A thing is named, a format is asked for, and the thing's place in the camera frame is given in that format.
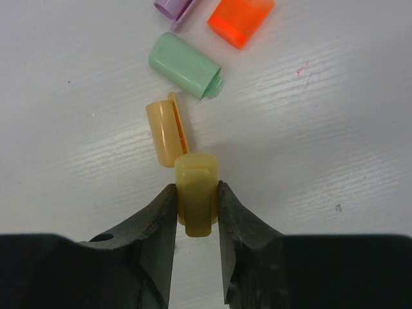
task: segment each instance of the pale orange cap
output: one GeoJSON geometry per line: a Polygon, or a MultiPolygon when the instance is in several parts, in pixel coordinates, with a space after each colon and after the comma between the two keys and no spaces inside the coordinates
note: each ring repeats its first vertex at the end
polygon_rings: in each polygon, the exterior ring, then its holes
{"type": "Polygon", "coordinates": [[[218,221],[219,162],[205,153],[188,153],[174,163],[178,219],[190,237],[206,237],[218,221]]]}
{"type": "Polygon", "coordinates": [[[170,92],[167,100],[146,106],[146,112],[160,165],[174,167],[179,156],[189,153],[176,96],[170,92]]]}
{"type": "Polygon", "coordinates": [[[207,24],[242,49],[275,7],[274,0],[221,0],[207,24]]]}

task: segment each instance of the green plastic cap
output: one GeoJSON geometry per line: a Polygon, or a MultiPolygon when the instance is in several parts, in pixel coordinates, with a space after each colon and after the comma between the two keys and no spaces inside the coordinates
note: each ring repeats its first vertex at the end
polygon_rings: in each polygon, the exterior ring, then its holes
{"type": "Polygon", "coordinates": [[[223,87],[221,66],[170,32],[157,40],[149,65],[199,100],[216,97],[223,87]]]}

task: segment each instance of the translucent orange cap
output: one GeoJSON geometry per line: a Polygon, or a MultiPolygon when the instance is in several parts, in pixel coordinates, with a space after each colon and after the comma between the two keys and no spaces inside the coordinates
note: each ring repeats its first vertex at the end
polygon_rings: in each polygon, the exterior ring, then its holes
{"type": "Polygon", "coordinates": [[[273,7],[274,0],[221,0],[207,24],[231,45],[242,49],[273,7]]]}

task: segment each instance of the white surface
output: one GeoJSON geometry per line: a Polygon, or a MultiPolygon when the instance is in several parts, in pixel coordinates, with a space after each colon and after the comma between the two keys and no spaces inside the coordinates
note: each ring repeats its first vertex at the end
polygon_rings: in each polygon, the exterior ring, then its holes
{"type": "MultiPolygon", "coordinates": [[[[181,96],[194,148],[281,232],[412,235],[412,1],[279,0],[243,51],[217,4],[180,34],[225,78],[181,96]]],[[[168,27],[149,0],[0,2],[0,232],[89,239],[173,182],[144,109],[178,91],[147,65],[168,27]]],[[[176,245],[170,307],[226,308],[216,228],[176,245]]]]}

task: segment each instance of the highlighter cap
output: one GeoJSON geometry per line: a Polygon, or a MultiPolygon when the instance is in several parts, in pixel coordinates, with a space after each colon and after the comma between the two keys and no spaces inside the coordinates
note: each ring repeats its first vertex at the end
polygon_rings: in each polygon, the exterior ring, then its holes
{"type": "Polygon", "coordinates": [[[172,29],[175,29],[197,1],[198,0],[156,0],[154,7],[173,21],[172,29]]]}
{"type": "Polygon", "coordinates": [[[175,164],[178,219],[190,237],[206,237],[218,221],[219,163],[211,154],[189,153],[175,164]]]}
{"type": "Polygon", "coordinates": [[[199,100],[214,98],[223,87],[221,66],[170,32],[157,40],[149,65],[199,100]]]}
{"type": "Polygon", "coordinates": [[[174,93],[146,106],[146,113],[160,165],[174,167],[174,161],[189,152],[174,93]]]}
{"type": "Polygon", "coordinates": [[[274,0],[221,0],[207,24],[242,49],[275,7],[274,0]]]}

